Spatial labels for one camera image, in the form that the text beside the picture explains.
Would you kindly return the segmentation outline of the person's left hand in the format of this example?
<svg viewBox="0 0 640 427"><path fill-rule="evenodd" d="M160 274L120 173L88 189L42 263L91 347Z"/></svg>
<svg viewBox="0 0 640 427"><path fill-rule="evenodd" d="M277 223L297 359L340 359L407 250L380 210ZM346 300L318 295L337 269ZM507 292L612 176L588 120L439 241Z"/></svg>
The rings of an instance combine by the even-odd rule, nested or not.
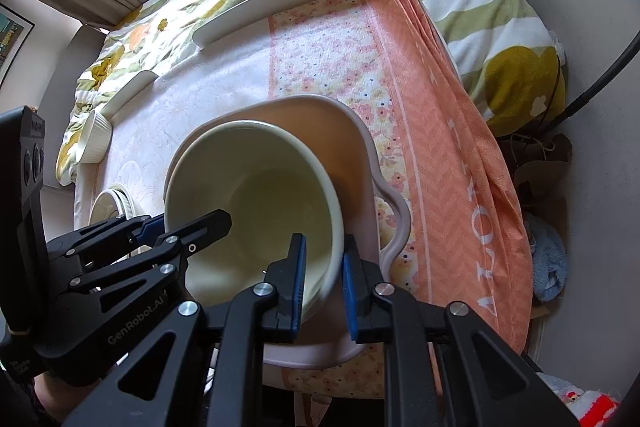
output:
<svg viewBox="0 0 640 427"><path fill-rule="evenodd" d="M74 387L49 373L43 373L35 378L34 389L44 409L62 423L99 384L101 384L100 379L89 386Z"/></svg>

